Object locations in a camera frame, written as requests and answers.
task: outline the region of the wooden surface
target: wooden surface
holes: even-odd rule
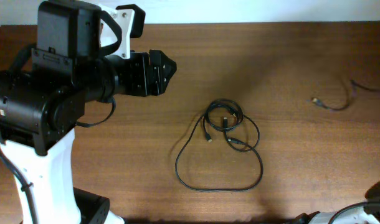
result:
[[[0,70],[34,41],[34,26],[2,27]],[[380,94],[358,91],[355,104],[340,113],[309,101],[318,96],[340,106],[346,98],[340,80],[348,85],[350,78],[380,87],[380,22],[146,25],[131,46],[161,49],[178,63],[166,93],[117,96],[106,123],[75,130],[72,152],[74,186],[110,198],[116,214],[187,221],[291,218],[359,202],[380,180]],[[174,175],[195,116],[217,98],[237,101],[259,125],[265,175],[249,192],[193,192]],[[109,109],[89,103],[81,121],[99,121]],[[253,132],[246,124],[230,135],[252,143]],[[230,149],[222,133],[211,136],[208,144],[197,129],[179,165],[183,179],[201,187],[251,183],[259,171],[255,158]],[[21,217],[12,175],[0,162],[0,223]]]

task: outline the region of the white panel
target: white panel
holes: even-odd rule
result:
[[[0,24],[36,24],[41,0],[0,0]],[[380,0],[88,0],[137,4],[146,23],[380,21]]]

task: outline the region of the white wall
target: white wall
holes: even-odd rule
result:
[[[36,24],[42,0],[0,0],[0,24]],[[380,21],[380,0],[88,0],[137,4],[146,23]]]

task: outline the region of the wooden table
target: wooden table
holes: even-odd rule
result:
[[[35,26],[0,30],[0,70],[36,41]],[[348,110],[333,113],[311,96],[340,106],[341,80],[380,88],[380,22],[146,25],[138,52],[161,49],[178,63],[165,94],[117,96],[106,123],[76,128],[74,186],[111,199],[126,218],[249,221],[338,210],[364,199],[380,180],[380,94],[358,90]],[[260,185],[242,193],[193,192],[174,174],[174,160],[195,117],[217,98],[237,101],[259,125],[265,166]],[[110,106],[89,103],[81,121],[99,121]],[[215,114],[216,120],[221,114]],[[231,133],[250,142],[246,124]],[[190,184],[240,187],[259,168],[211,131],[197,131],[179,171]],[[0,161],[0,223],[19,223],[12,175]]]

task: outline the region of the white plastic part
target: white plastic part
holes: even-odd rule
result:
[[[114,19],[114,21],[120,25],[122,30],[122,42],[120,48],[112,53],[113,55],[120,56],[123,59],[130,58],[130,32],[132,31],[133,19],[135,18],[135,11],[132,9],[116,10],[110,7],[106,7],[102,4],[103,11],[106,11]],[[103,29],[100,35],[100,44],[102,47],[110,45],[116,42],[116,36],[114,32],[102,21]]]
[[[4,155],[19,169],[30,187],[39,224],[79,224],[80,210],[75,202],[71,173],[71,150],[74,129],[47,151],[38,156],[33,147],[13,141],[0,144]],[[27,197],[16,179],[21,201],[23,224],[31,224]],[[107,224],[124,224],[121,217],[109,212]]]
[[[336,212],[323,212],[315,215],[309,224],[327,224],[330,218]],[[368,224],[380,224],[380,222],[373,215],[368,215],[364,212],[363,207],[354,208],[347,212],[344,212],[338,218],[334,220],[333,224],[355,224],[355,223],[368,223]]]

